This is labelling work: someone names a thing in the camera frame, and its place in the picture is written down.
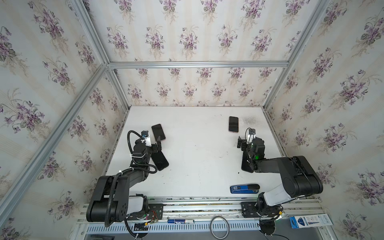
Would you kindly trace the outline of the black phone case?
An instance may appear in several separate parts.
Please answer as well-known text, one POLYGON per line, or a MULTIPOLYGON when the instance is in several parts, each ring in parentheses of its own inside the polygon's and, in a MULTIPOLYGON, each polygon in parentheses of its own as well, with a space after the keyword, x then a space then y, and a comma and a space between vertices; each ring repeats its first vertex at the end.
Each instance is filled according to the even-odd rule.
POLYGON ((246 151, 243 151, 243 154, 242 154, 242 165, 241 165, 241 169, 242 169, 242 171, 244 171, 244 172, 248 172, 248 173, 253 173, 253 172, 254 172, 252 166, 251 166, 250 163, 248 162, 248 154, 247 154, 246 151))

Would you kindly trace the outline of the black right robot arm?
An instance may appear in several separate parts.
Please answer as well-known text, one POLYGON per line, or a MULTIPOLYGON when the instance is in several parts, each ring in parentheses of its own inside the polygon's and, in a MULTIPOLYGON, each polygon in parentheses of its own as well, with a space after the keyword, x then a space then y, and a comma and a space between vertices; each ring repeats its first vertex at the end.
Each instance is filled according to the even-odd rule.
POLYGON ((238 138, 237 148, 243 152, 243 171, 279 174, 282 181, 273 189, 259 193, 255 202, 242 202, 244 218, 276 220, 283 212, 283 204, 323 192, 320 177, 304 156, 266 159, 264 141, 257 137, 238 138))

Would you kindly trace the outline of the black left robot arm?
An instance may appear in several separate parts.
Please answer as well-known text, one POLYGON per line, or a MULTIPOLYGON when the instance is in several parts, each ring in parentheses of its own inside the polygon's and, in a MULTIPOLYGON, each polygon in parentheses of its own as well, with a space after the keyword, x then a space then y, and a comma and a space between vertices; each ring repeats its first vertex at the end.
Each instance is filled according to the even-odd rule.
POLYGON ((150 159, 152 154, 162 150, 161 137, 152 144, 149 137, 139 136, 132 146, 131 133, 127 134, 131 164, 115 175, 98 179, 86 213, 86 220, 90 223, 104 223, 109 227, 124 221, 129 210, 130 188, 158 172, 158 168, 150 164, 150 159))

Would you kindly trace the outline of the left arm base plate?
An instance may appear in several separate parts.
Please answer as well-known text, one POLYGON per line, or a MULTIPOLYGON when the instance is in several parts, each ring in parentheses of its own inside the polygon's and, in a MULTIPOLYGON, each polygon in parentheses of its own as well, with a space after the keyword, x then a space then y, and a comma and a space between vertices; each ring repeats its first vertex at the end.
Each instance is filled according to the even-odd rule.
POLYGON ((164 205, 163 204, 149 204, 146 211, 145 220, 161 220, 163 218, 164 205))

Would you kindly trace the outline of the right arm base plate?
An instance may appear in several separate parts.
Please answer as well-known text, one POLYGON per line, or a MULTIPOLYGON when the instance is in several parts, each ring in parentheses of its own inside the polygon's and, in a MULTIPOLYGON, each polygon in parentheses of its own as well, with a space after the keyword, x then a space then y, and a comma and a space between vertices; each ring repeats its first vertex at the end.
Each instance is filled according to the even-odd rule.
POLYGON ((259 218, 257 202, 241 202, 244 218, 259 218))

